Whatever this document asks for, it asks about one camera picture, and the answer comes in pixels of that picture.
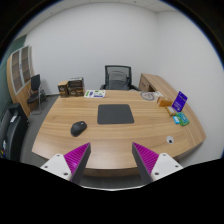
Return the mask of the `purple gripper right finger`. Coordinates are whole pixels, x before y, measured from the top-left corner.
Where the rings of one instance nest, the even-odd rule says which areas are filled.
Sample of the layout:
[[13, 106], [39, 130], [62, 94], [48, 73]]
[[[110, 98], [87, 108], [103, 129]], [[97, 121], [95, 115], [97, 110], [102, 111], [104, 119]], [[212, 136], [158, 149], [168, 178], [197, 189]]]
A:
[[182, 169], [167, 153], [157, 154], [138, 143], [132, 143], [132, 154], [144, 184], [152, 183]]

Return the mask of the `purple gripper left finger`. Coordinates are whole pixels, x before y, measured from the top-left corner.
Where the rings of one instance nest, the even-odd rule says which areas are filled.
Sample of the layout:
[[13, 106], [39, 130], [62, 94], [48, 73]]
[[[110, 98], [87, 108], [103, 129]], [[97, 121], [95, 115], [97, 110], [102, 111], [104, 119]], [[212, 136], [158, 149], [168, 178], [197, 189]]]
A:
[[41, 168], [65, 180], [79, 184], [90, 154], [91, 145], [86, 143], [65, 155], [54, 155]]

